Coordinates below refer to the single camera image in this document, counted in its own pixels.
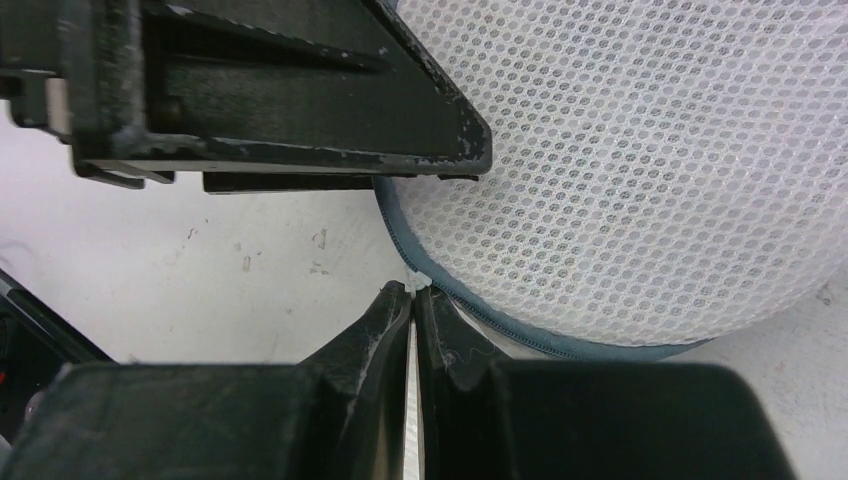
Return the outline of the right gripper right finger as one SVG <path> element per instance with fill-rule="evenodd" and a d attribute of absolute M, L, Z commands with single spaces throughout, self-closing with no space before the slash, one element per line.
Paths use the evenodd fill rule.
<path fill-rule="evenodd" d="M 435 288 L 414 301 L 427 479 L 791 479 L 753 391 L 715 365 L 519 360 Z"/>

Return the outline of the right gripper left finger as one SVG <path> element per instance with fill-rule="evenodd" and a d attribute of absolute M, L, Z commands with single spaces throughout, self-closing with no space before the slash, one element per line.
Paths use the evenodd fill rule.
<path fill-rule="evenodd" d="M 399 479 L 412 300 L 396 281 L 295 364 L 63 368 L 5 479 Z"/>

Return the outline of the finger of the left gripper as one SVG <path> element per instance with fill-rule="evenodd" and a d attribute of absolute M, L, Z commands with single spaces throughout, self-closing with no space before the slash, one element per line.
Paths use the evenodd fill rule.
<path fill-rule="evenodd" d="M 80 177 L 476 179 L 487 123 L 391 1 L 5 1 L 1 97 Z"/>
<path fill-rule="evenodd" d="M 205 172 L 203 189 L 208 194 L 255 194 L 301 191 L 372 190 L 375 185 L 393 180 L 419 179 L 423 175 L 361 174 L 262 174 Z"/>

